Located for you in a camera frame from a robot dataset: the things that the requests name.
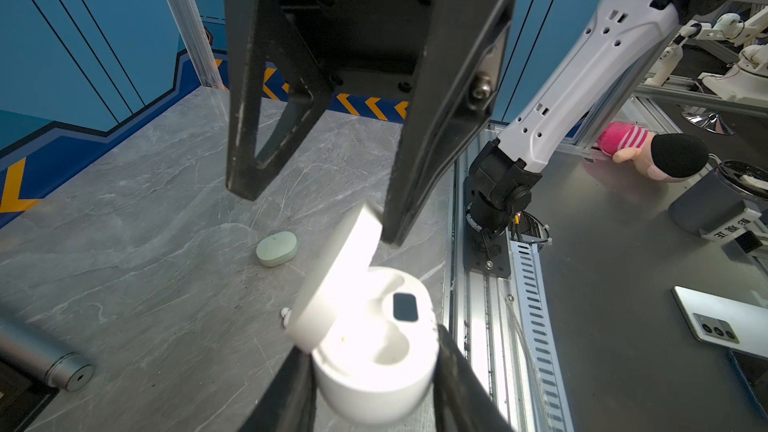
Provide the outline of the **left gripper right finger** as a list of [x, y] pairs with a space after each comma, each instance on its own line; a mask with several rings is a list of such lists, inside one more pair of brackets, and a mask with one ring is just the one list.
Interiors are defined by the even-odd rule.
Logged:
[[433, 375], [435, 430], [512, 432], [450, 332], [443, 325], [438, 325], [437, 331], [439, 352]]

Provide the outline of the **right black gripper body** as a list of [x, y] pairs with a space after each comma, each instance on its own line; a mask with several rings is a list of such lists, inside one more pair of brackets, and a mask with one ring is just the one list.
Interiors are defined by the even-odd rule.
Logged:
[[515, 0], [264, 0], [255, 31], [292, 90], [486, 102]]

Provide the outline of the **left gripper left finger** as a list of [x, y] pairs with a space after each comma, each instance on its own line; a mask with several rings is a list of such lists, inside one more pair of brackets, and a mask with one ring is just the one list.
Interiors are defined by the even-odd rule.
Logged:
[[239, 432], [314, 430], [317, 385], [311, 356], [293, 347]]

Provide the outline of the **white earbud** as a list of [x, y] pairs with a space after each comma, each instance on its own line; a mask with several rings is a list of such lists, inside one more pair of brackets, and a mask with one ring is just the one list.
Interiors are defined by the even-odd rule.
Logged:
[[287, 328], [292, 310], [288, 307], [284, 307], [280, 310], [281, 325], [283, 328]]

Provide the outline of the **white earbud case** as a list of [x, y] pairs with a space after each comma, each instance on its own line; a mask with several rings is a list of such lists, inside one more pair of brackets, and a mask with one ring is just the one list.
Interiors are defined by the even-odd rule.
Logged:
[[378, 207], [348, 211], [320, 250], [285, 328], [308, 354], [325, 402], [361, 426], [397, 423], [424, 400], [439, 352], [427, 288], [414, 276], [375, 266]]

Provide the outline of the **mint green earbud case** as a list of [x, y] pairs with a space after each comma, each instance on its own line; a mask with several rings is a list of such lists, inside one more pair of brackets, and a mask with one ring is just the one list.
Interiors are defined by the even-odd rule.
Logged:
[[256, 246], [256, 257], [265, 267], [273, 268], [292, 260], [298, 251], [298, 239], [290, 231], [263, 238]]

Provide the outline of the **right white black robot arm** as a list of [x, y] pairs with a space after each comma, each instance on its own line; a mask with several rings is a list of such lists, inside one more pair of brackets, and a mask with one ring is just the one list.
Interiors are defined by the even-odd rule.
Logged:
[[[600, 0], [518, 121], [472, 171], [474, 225], [495, 236], [530, 202], [557, 145], [614, 81], [726, 0]], [[254, 201], [340, 92], [407, 113], [381, 238], [401, 245], [436, 183], [489, 122], [515, 0], [224, 0], [230, 120], [225, 184]]]

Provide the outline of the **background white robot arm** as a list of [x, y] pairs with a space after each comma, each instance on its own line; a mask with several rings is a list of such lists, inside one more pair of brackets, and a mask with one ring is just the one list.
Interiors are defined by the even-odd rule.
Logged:
[[695, 81], [726, 102], [765, 109], [767, 107], [767, 8], [760, 6], [747, 19], [735, 12], [721, 15], [713, 23], [696, 20], [683, 26], [651, 67], [644, 84], [664, 86], [683, 59], [684, 46], [691, 43], [728, 66], [723, 73], [702, 72]]

